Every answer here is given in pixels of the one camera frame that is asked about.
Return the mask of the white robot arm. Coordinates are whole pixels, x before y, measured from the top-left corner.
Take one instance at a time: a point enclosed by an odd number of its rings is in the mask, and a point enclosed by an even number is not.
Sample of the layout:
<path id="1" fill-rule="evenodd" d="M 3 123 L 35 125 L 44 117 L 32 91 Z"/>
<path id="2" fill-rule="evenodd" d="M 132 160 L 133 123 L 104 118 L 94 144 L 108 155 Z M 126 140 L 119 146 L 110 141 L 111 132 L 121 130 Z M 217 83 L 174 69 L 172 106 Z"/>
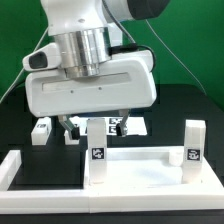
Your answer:
<path id="1" fill-rule="evenodd" d="M 112 46 L 108 24 L 158 17 L 170 0 L 40 0 L 54 41 L 23 58 L 29 109 L 56 116 L 72 140 L 69 116 L 132 108 L 156 100 L 155 57 L 139 46 Z"/>

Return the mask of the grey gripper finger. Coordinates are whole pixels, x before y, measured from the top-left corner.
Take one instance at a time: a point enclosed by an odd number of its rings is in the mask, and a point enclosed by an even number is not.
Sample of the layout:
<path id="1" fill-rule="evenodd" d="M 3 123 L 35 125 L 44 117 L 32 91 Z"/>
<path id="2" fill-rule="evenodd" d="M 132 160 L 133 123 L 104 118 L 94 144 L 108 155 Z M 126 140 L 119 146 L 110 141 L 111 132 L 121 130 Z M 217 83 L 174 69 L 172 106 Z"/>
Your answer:
<path id="1" fill-rule="evenodd" d="M 69 115 L 59 115 L 58 120 L 63 128 L 68 131 L 71 140 L 80 139 L 80 128 L 71 122 Z"/>
<path id="2" fill-rule="evenodd" d="M 127 135 L 127 120 L 130 115 L 129 109 L 122 109 L 119 111 L 119 115 L 122 117 L 122 120 L 116 125 L 116 134 L 120 137 L 125 137 Z"/>

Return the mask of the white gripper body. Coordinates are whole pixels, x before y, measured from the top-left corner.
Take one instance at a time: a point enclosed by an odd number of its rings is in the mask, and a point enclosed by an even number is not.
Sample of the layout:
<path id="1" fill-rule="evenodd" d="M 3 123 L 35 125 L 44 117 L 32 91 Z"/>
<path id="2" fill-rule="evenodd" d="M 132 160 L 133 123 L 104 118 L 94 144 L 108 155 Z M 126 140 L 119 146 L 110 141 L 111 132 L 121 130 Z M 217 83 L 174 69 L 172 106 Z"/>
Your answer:
<path id="1" fill-rule="evenodd" d="M 36 117 L 150 107 L 156 99 L 151 57 L 115 57 L 95 77 L 68 79 L 64 71 L 31 73 L 26 79 Z"/>

